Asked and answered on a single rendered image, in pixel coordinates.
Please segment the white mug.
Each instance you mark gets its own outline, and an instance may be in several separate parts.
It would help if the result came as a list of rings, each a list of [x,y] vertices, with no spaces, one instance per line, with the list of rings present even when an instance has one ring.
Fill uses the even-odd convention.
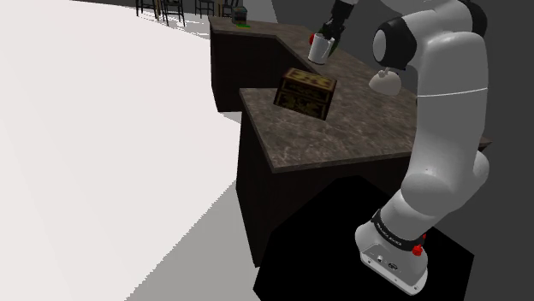
[[[335,43],[334,38],[326,39],[322,33],[314,33],[308,60],[318,65],[324,65],[329,58],[329,53]]]

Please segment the dark ornate gold-patterned box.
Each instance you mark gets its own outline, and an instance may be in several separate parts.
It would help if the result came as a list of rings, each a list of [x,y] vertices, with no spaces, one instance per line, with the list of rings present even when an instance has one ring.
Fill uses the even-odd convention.
[[[273,104],[325,121],[337,80],[290,68],[281,77]]]

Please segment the white teapot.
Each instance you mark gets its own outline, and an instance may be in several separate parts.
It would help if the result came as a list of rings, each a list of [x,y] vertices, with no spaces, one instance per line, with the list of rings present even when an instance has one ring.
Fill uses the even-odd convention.
[[[385,68],[372,77],[369,87],[383,95],[396,96],[401,90],[401,78],[390,68]]]

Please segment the small dark green-based box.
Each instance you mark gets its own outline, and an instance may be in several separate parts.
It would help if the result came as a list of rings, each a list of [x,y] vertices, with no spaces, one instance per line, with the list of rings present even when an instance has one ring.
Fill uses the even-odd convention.
[[[232,8],[232,22],[238,27],[248,27],[247,9],[244,6]]]

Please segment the black chair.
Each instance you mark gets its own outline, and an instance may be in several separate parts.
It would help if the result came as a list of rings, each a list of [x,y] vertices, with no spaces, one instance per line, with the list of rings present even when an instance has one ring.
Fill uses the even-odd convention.
[[[183,9],[183,0],[162,0],[163,18],[169,27],[169,16],[175,15],[178,17],[178,22],[185,26],[185,15]]]
[[[215,15],[215,0],[194,0],[194,14],[203,17],[204,15]]]
[[[134,0],[134,3],[135,3],[137,16],[143,13],[144,9],[152,9],[155,18],[159,20],[159,15],[160,15],[159,0]]]
[[[220,4],[221,17],[231,18],[239,4],[240,0],[222,0]]]

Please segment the dark kitchen counter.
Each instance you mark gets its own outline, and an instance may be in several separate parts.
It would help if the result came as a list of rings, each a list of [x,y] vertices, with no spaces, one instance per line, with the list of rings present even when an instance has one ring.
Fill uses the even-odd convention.
[[[333,180],[360,176],[387,195],[411,155],[416,97],[387,97],[368,85],[373,70],[338,50],[324,65],[307,58],[309,31],[297,25],[211,17],[211,86],[221,112],[241,112],[236,192],[252,260],[271,232]],[[275,105],[282,76],[297,68],[335,80],[325,120]]]

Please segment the black robot stand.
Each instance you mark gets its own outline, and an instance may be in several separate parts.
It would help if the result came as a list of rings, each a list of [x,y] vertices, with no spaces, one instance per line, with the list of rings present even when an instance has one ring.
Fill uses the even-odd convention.
[[[253,286],[260,301],[464,301],[474,256],[436,228],[414,296],[361,262],[356,228],[388,200],[361,177],[334,180],[272,232]]]

